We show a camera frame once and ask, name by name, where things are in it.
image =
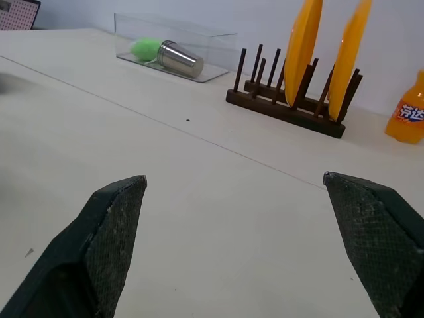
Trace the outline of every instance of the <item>table surface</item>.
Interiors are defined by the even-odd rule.
[[[233,74],[198,84],[118,60],[98,30],[0,41],[0,307],[91,193],[146,174],[115,317],[377,317],[322,176],[421,207],[424,148],[386,137],[387,118],[352,108],[335,140],[225,103]]]

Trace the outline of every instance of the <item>stainless steel cup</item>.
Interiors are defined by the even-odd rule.
[[[203,70],[203,58],[170,40],[160,45],[158,63],[191,78],[196,78]]]

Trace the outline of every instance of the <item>green object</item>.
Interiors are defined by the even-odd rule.
[[[156,38],[141,38],[131,46],[131,53],[141,61],[152,61],[157,57],[162,42]]]

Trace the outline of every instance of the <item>orange soda bottle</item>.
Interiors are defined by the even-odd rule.
[[[400,100],[387,123],[386,134],[410,144],[424,137],[424,70],[418,72],[417,83]]]

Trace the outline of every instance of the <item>yellow plate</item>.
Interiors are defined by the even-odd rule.
[[[291,30],[284,69],[284,89],[290,106],[294,105],[306,67],[312,59],[322,9],[323,0],[305,0]]]
[[[345,98],[371,6],[372,0],[361,0],[344,29],[329,88],[329,115],[334,121],[339,116]]]

